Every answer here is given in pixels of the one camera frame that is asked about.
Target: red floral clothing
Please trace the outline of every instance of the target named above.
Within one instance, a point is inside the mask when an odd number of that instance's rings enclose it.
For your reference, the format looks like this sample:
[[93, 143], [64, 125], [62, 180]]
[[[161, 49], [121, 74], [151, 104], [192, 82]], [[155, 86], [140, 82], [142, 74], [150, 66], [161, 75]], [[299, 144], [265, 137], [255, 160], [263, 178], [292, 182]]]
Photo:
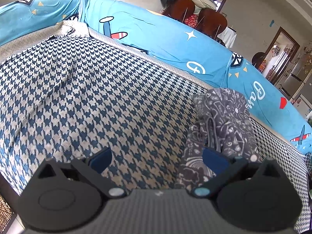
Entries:
[[184, 23], [187, 26], [190, 26], [192, 28], [195, 28], [195, 26], [197, 25], [197, 22], [198, 22], [198, 16], [196, 14], [193, 14], [190, 17], [188, 17], [186, 20], [184, 20]]

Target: wooden chair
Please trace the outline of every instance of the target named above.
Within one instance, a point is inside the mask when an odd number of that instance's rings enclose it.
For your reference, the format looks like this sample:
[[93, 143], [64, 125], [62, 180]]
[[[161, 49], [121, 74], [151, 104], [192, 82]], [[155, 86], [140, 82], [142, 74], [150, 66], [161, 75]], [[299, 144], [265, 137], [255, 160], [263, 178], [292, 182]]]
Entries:
[[262, 61], [264, 60], [264, 58], [266, 57], [266, 54], [263, 52], [258, 52], [256, 53], [253, 57], [252, 57], [252, 65], [255, 66], [256, 68], [258, 68]]
[[174, 0], [163, 12], [163, 15], [171, 17], [183, 23], [195, 11], [195, 4], [192, 0]]
[[220, 43], [222, 46], [225, 46], [224, 42], [220, 38], [216, 37], [215, 41]]
[[216, 36], [223, 32], [227, 27], [227, 19], [212, 9], [202, 9], [199, 12], [196, 30], [216, 39]]

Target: blue clip tab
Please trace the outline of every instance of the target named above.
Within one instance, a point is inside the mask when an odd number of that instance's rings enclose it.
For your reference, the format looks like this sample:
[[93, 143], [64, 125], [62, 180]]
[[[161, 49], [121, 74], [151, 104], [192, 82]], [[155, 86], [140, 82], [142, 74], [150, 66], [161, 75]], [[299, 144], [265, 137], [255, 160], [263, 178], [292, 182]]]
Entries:
[[96, 153], [90, 158], [89, 165], [97, 173], [101, 174], [112, 162], [112, 151], [109, 147]]
[[204, 148], [202, 153], [202, 160], [204, 164], [216, 175], [225, 171], [231, 164], [229, 158], [212, 148]]

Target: door frame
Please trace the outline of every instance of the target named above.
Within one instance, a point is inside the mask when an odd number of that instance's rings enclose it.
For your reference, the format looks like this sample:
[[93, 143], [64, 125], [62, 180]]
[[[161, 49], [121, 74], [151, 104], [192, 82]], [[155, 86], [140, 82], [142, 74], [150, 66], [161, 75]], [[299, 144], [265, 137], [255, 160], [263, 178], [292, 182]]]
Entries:
[[268, 53], [270, 52], [271, 48], [274, 46], [278, 36], [280, 35], [280, 33], [283, 33], [293, 44], [293, 48], [291, 49], [291, 52], [289, 53], [289, 57], [286, 61], [284, 61], [284, 63], [281, 65], [281, 67], [279, 68], [279, 70], [275, 73], [275, 75], [273, 75], [269, 82], [271, 82], [271, 84], [275, 84], [279, 77], [281, 75], [283, 75], [283, 73], [285, 72], [286, 70], [286, 67], [287, 67], [287, 64], [289, 61], [291, 61], [294, 56], [296, 55], [297, 51], [299, 50], [300, 48], [300, 45], [297, 43], [297, 41], [294, 40], [294, 38], [292, 36], [290, 36], [290, 34], [288, 32], [286, 32], [282, 27], [280, 27], [277, 31], [277, 33], [275, 34], [271, 44], [268, 46], [266, 52], [265, 52], [265, 55], [264, 55], [264, 58], [263, 60], [259, 63], [259, 65], [264, 61], [264, 59], [266, 58], [266, 56], [268, 55]]

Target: doorway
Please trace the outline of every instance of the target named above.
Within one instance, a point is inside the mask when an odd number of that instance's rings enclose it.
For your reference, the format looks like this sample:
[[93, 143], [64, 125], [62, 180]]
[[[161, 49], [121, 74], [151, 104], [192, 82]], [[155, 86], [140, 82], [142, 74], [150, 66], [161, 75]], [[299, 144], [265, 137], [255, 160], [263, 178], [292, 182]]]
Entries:
[[280, 27], [271, 44], [265, 52], [265, 58], [260, 64], [263, 76], [275, 84], [284, 73], [287, 64], [293, 59], [300, 45]]

